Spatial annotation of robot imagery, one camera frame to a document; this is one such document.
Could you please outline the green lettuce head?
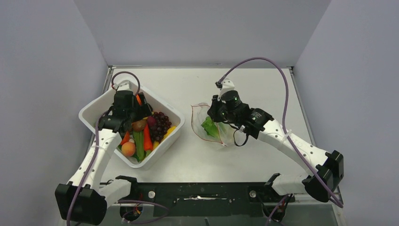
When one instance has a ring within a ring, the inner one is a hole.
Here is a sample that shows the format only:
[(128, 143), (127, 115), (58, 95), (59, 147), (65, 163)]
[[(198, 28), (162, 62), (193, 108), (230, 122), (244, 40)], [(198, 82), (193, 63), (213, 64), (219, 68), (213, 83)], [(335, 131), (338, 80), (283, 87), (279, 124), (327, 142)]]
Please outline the green lettuce head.
[(205, 130), (208, 136), (220, 139), (221, 134), (227, 133), (227, 128), (223, 123), (215, 123), (210, 116), (207, 116), (201, 123), (201, 127)]

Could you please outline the clear orange-zip bag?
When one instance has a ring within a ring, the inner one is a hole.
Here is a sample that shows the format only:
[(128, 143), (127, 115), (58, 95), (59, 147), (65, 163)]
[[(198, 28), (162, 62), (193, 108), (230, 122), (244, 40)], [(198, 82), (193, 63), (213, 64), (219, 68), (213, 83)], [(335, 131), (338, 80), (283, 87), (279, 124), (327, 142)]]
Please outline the clear orange-zip bag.
[(214, 122), (207, 114), (210, 106), (207, 103), (192, 105), (191, 127), (200, 139), (219, 143), (223, 146), (234, 144), (234, 129), (222, 122)]

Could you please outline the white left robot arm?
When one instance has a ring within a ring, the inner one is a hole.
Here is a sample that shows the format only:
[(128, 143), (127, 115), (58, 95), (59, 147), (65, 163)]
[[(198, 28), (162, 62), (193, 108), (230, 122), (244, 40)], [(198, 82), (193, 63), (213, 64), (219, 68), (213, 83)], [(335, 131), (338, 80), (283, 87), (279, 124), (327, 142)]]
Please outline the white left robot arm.
[(113, 152), (132, 129), (133, 122), (151, 114), (152, 107), (143, 92), (115, 92), (112, 105), (95, 120), (94, 143), (82, 164), (66, 184), (56, 187), (56, 202), (66, 225), (72, 222), (98, 225), (109, 206), (129, 195), (129, 181), (118, 179), (110, 188), (100, 188), (101, 178)]

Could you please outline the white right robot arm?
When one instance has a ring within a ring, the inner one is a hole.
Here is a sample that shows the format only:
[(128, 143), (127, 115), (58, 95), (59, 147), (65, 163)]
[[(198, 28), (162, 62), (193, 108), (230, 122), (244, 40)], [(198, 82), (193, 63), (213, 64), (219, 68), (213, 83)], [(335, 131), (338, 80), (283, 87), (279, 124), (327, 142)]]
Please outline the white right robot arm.
[(307, 193), (320, 202), (333, 200), (332, 193), (343, 179), (343, 155), (328, 152), (304, 141), (260, 108), (241, 101), (235, 90), (212, 97), (208, 115), (214, 122), (229, 124), (247, 137), (265, 142), (300, 165), (305, 173), (284, 176), (275, 173), (265, 184), (265, 196), (271, 201), (286, 194)]

